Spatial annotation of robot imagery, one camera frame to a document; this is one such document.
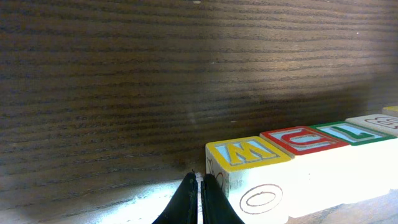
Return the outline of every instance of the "wooden block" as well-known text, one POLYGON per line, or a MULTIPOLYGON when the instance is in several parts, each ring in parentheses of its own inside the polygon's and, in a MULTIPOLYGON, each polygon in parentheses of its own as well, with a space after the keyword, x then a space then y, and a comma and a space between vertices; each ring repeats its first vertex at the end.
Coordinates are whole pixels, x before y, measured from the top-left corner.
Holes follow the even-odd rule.
POLYGON ((385 164, 387 158, 390 158, 389 154, 396 154, 391 148, 396 137, 341 121, 314 125, 311 128, 354 146, 346 151, 346 180, 340 180, 339 183, 347 186, 347 192, 350 192, 345 203, 383 195, 393 185, 389 183, 391 181, 386 178, 387 175, 382 174, 389 173, 385 170, 385 164))
POLYGON ((343 121, 318 124, 310 127, 345 141, 352 146, 360 146, 363 144, 396 138, 390 134, 382 133, 373 129, 343 121))
POLYGON ((306 126, 266 131, 261 133, 260 136, 274 142, 276 147, 291 157, 348 145, 344 141, 340 141, 306 126))
POLYGON ((383 114, 389 115, 389 116, 394 116, 398 118, 398 106, 388 106, 383 108, 383 114))
POLYGON ((290 157, 259 137, 210 142, 206 172, 217 177, 235 212, 245 223, 285 223, 290 157))
POLYGON ((306 126, 266 131, 260 136, 294 157, 290 163, 297 179, 289 197, 291 217, 344 203, 346 190, 335 183, 344 179, 348 163, 340 158, 351 147, 348 143, 306 126))
POLYGON ((384 114, 372 114, 348 118, 346 122, 357 124, 383 133, 398 136, 398 118, 384 114))

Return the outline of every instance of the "white block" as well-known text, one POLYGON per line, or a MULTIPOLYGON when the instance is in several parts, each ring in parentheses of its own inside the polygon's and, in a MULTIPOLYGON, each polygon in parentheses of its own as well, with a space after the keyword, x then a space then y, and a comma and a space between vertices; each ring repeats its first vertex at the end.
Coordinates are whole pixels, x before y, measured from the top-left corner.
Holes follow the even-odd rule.
POLYGON ((260 136, 294 157, 291 163, 300 184, 291 190, 291 217, 345 202, 346 188, 336 183, 347 176, 348 143, 306 126, 266 131, 260 136))
POLYGON ((288 161, 288 155, 257 136, 206 145, 206 172, 218 176, 231 206, 247 224, 287 222, 290 187, 297 178, 288 161))
POLYGON ((393 188, 394 181, 386 178, 385 166, 394 166, 391 157, 397 154, 396 137, 347 122, 311 126, 319 131, 350 143, 353 147, 346 159, 346 181, 341 181, 351 192, 345 203, 384 195, 393 188))
POLYGON ((372 114, 355 118, 348 118, 346 122, 370 128, 382 133, 398 136, 398 118, 384 115, 372 114))

